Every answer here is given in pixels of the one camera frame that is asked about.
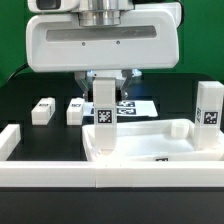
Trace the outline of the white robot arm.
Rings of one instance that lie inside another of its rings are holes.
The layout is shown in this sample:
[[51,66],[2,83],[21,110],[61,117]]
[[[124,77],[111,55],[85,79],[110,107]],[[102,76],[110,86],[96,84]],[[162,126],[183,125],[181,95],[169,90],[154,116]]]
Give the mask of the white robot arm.
[[117,80],[117,100],[135,69],[172,68],[179,61],[180,0],[27,0],[26,55],[36,72],[73,72],[86,99],[101,95],[87,73]]

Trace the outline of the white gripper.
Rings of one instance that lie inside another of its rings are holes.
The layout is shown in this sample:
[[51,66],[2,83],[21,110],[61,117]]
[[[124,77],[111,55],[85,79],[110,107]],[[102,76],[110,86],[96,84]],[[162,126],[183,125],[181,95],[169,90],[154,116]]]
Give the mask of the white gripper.
[[[29,66],[36,72],[75,72],[85,100],[93,99],[88,70],[172,68],[179,61],[178,8],[131,10],[117,26],[82,27],[76,14],[45,14],[26,28]],[[131,70],[116,79],[116,101],[125,100]]]

